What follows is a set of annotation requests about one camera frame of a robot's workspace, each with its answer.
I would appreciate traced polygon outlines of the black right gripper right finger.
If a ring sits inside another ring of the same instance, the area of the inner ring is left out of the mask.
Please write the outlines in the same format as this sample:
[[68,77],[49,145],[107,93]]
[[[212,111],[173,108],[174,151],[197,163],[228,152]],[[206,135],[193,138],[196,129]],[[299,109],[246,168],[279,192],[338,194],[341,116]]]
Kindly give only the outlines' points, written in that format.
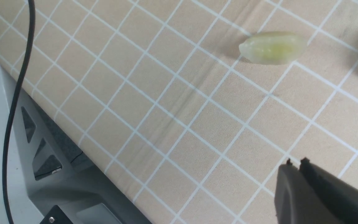
[[306,157],[300,161],[300,173],[340,223],[358,224],[358,189],[311,163]]

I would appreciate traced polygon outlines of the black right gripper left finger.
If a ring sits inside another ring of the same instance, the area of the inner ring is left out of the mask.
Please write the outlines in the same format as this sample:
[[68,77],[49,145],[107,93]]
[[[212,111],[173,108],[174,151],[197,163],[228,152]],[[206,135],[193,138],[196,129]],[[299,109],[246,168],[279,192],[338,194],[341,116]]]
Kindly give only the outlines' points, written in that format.
[[279,224],[342,224],[290,159],[278,168],[274,205]]

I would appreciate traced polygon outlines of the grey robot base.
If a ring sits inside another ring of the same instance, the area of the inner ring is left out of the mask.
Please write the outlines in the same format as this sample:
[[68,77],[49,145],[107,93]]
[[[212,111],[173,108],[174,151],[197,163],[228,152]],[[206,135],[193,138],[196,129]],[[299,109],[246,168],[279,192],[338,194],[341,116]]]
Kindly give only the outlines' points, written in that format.
[[[9,223],[2,155],[15,85],[0,65],[0,224]],[[97,166],[71,164],[23,90],[12,126],[6,174],[15,224],[150,223]]]

